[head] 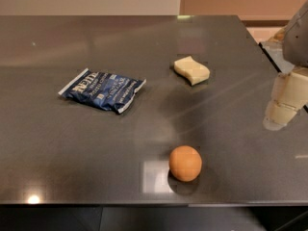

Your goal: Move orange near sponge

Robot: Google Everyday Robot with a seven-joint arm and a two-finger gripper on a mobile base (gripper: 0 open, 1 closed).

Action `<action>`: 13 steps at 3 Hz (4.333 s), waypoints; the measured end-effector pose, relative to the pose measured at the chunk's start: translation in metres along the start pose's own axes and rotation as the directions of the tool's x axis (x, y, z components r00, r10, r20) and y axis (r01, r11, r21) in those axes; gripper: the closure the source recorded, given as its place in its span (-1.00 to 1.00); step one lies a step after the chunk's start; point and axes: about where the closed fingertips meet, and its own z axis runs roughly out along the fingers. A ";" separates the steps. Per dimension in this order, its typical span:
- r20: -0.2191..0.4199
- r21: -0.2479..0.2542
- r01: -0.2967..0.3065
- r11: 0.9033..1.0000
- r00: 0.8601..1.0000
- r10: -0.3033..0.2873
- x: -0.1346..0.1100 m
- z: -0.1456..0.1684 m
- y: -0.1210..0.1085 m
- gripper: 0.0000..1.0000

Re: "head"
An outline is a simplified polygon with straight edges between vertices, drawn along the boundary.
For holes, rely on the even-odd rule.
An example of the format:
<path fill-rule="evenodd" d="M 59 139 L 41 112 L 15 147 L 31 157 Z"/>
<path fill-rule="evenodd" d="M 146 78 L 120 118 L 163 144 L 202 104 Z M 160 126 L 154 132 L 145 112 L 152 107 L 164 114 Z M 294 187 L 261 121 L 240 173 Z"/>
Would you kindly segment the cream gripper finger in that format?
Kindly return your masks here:
<path fill-rule="evenodd" d="M 285 37 L 285 28 L 278 30 L 272 37 L 269 38 L 270 42 L 281 42 Z"/>
<path fill-rule="evenodd" d="M 287 126 L 307 104 L 308 68 L 296 66 L 289 73 L 279 73 L 274 81 L 263 125 L 270 131 L 278 131 Z"/>

